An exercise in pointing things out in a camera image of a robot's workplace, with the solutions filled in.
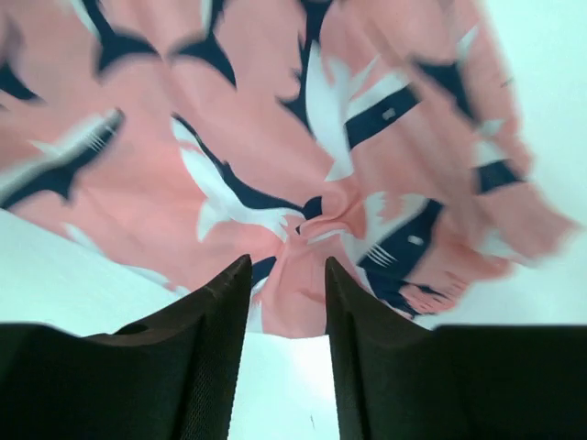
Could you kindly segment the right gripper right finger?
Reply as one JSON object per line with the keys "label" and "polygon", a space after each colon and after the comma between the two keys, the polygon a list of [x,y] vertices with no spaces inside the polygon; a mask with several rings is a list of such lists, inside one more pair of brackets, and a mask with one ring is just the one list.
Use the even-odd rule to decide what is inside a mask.
{"label": "right gripper right finger", "polygon": [[343,439],[583,439],[582,326],[449,325],[395,313],[334,259],[327,335]]}

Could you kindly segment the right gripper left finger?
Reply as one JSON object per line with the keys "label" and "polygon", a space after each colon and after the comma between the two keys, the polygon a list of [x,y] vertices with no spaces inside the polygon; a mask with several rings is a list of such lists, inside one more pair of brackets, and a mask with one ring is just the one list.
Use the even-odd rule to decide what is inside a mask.
{"label": "right gripper left finger", "polygon": [[252,265],[113,333],[1,327],[4,439],[225,439]]}

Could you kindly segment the pink shark print shorts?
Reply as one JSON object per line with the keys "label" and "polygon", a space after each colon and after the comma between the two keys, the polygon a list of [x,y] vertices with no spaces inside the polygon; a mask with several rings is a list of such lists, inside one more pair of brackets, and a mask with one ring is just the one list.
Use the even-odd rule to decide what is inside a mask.
{"label": "pink shark print shorts", "polygon": [[335,258],[407,319],[576,230],[477,1],[4,1],[1,207],[176,295],[252,261],[320,335]]}

